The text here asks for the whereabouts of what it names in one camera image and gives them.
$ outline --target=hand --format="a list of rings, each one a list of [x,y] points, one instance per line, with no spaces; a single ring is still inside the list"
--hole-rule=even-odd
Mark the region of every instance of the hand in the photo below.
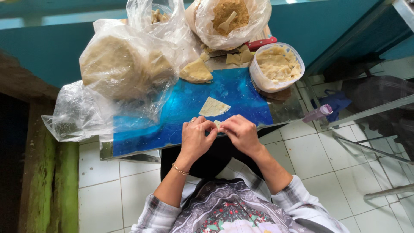
[[[252,159],[255,159],[263,149],[266,150],[259,142],[256,125],[242,115],[232,116],[222,122],[219,132],[227,134],[233,145]]]
[[[179,169],[186,172],[198,158],[207,152],[218,133],[216,124],[206,120],[204,116],[194,117],[193,121],[193,123],[183,123],[181,152],[175,162]],[[205,135],[206,131],[210,131],[208,136]]]

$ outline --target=red knife handle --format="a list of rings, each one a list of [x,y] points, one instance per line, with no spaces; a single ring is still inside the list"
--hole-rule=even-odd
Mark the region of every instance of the red knife handle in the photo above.
[[[263,40],[253,41],[253,42],[246,42],[244,44],[247,44],[247,47],[249,47],[249,50],[253,51],[253,50],[257,50],[258,48],[262,47],[263,45],[276,43],[276,42],[277,42],[276,37],[272,36],[269,39],[263,39]]]

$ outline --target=knife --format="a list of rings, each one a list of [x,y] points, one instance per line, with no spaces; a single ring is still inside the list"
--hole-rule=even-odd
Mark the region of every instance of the knife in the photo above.
[[[242,45],[240,45],[238,47],[238,49],[241,48],[243,45],[247,45],[247,47],[249,48],[250,52],[254,52],[254,51],[258,50],[260,47],[262,47],[263,45],[271,44],[271,43],[276,43],[276,42],[277,42],[276,37],[271,36],[268,39],[263,39],[263,40],[257,40],[257,41],[243,43]],[[214,52],[210,53],[209,56],[211,58],[213,58],[213,57],[226,56],[228,53],[229,54],[234,54],[234,53],[238,53],[238,52],[239,51],[237,49],[232,49],[232,50],[229,50],[229,51],[217,50],[217,51],[214,51]]]

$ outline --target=woman's left hand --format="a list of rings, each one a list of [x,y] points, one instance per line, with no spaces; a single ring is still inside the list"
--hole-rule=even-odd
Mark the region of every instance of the woman's left hand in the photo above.
[[[175,162],[179,169],[186,172],[198,158],[207,152],[218,133],[216,124],[206,120],[204,116],[194,117],[192,120],[193,123],[183,123],[181,152]],[[205,135],[206,131],[210,131],[208,136]]]

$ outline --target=blue bag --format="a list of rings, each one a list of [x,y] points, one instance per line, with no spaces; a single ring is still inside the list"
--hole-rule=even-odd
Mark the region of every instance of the blue bag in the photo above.
[[[319,99],[320,105],[329,104],[331,106],[333,113],[326,116],[326,119],[329,122],[334,122],[339,120],[339,112],[346,108],[350,103],[352,103],[352,100],[348,99],[345,96],[345,93],[343,91],[336,91],[336,90],[325,90],[326,97],[322,97]],[[314,100],[310,101],[312,103],[312,107],[316,109],[316,104]]]

